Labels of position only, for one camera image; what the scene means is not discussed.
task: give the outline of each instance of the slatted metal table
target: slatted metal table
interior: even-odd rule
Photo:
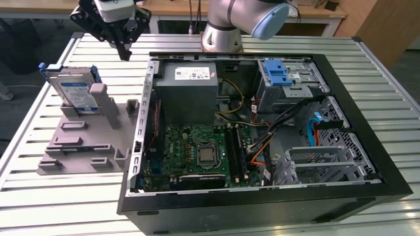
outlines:
[[[413,194],[378,205],[341,222],[200,233],[200,235],[420,235],[420,107],[362,43],[349,38],[242,38],[245,52],[325,54],[372,125],[376,135],[410,184]],[[200,38],[142,35],[130,61],[89,34],[74,34],[58,63],[94,64],[116,102],[138,98],[149,51],[200,50]],[[58,124],[61,100],[48,84],[0,159],[0,234],[140,235],[116,214],[122,173],[38,176],[37,163]]]

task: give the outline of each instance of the blue drive bay latch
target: blue drive bay latch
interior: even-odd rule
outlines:
[[[292,80],[288,78],[288,69],[284,67],[280,60],[265,60],[264,69],[270,86],[290,86],[293,84]]]

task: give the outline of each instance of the wooden table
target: wooden table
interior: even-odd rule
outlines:
[[[193,14],[197,11],[197,0],[192,0]],[[201,14],[206,21],[208,0],[202,0]],[[0,0],[1,18],[68,19],[77,6],[77,0]],[[148,0],[142,5],[153,13],[150,33],[158,33],[157,22],[161,20],[189,21],[188,0]],[[325,24],[322,36],[333,36],[346,13],[338,7],[336,11],[310,6],[298,6],[302,24]],[[294,23],[296,17],[289,17],[286,23]]]

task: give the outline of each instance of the yellow wire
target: yellow wire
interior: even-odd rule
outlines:
[[[228,79],[222,79],[222,80],[226,81],[233,86],[233,88],[237,90],[238,94],[241,95],[241,104],[240,104],[238,108],[236,108],[236,109],[233,109],[230,111],[216,112],[217,114],[229,114],[229,113],[236,112],[238,109],[241,109],[241,107],[244,105],[244,95],[242,95],[242,92],[240,91],[238,87],[233,84],[232,81],[229,81]]]

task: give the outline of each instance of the hard drive label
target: hard drive label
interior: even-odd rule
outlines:
[[[72,101],[74,108],[80,111],[97,110],[97,104],[92,95],[88,93],[86,83],[61,83],[65,97]]]

